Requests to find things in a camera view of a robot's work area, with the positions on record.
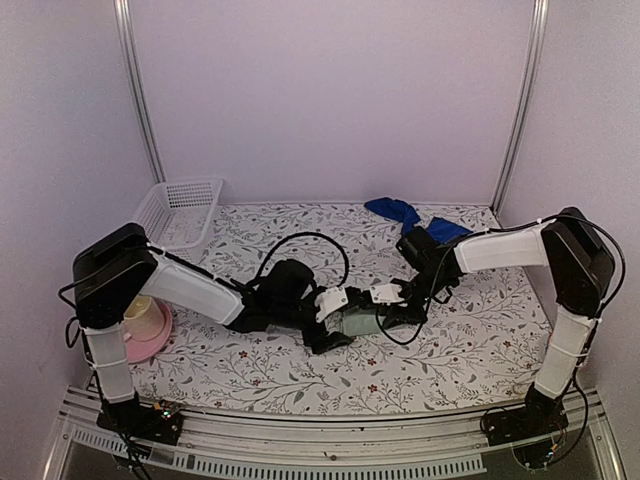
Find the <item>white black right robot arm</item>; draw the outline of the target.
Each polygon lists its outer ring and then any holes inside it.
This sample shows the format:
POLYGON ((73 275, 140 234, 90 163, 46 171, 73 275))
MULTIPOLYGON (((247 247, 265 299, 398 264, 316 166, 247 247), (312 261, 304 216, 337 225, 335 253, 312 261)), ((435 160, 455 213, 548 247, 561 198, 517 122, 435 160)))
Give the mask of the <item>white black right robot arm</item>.
POLYGON ((416 275, 387 285, 388 298, 374 299, 374 318, 384 335, 400 324, 422 328, 438 294, 450 292, 467 275, 519 268, 527 276, 546 277, 540 297, 554 315, 553 330, 516 421, 524 435, 539 435, 554 422, 604 311, 624 285, 627 261, 620 244, 578 208, 567 207, 529 223, 483 231, 434 218, 406 231, 396 247, 416 275))

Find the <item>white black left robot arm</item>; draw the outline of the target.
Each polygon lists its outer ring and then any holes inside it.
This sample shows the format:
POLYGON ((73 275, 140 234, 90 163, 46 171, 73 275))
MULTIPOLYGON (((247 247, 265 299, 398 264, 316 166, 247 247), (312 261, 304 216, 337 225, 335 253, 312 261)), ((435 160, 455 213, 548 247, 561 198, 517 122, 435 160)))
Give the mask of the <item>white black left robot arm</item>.
POLYGON ((347 346, 352 338, 330 331, 325 320, 349 303, 346 282, 320 286, 305 264, 286 259, 260 266, 246 282, 224 280, 153 244, 143 227, 127 223, 76 255, 72 281, 58 291, 85 338, 111 419, 128 434, 148 426, 126 357, 123 322, 138 296, 199 313, 234 332, 270 326, 298 330, 315 355, 347 346))

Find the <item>white plastic basket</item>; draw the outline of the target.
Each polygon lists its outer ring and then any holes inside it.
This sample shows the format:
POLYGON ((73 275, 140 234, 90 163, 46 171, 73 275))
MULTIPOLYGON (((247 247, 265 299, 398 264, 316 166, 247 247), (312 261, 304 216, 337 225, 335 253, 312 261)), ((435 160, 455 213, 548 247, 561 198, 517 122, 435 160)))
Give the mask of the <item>white plastic basket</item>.
POLYGON ((212 176, 156 184, 132 221, 144 229, 152 243, 195 251, 204 246, 223 185, 223 179, 212 176))

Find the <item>blue towel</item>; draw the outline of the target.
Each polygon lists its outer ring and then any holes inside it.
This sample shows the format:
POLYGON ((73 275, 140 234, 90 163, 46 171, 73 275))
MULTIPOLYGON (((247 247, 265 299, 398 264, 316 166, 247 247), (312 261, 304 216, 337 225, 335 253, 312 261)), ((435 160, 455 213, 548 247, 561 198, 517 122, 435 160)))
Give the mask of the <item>blue towel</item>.
MULTIPOLYGON (((403 236, 408 235, 421 222, 417 210, 403 200, 382 197, 365 202, 364 207, 385 219, 401 223, 403 236)), ((448 243, 471 234, 469 229, 440 217, 434 217, 425 230, 439 243, 448 243)))

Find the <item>light green towel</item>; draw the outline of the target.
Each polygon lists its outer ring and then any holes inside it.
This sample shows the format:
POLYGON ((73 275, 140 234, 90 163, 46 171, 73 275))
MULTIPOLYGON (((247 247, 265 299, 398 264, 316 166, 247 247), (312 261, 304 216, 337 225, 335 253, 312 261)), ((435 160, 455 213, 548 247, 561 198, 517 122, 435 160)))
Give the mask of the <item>light green towel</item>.
POLYGON ((352 309, 334 312, 326 318, 327 326, 349 337, 377 335, 381 333, 374 309, 352 309))

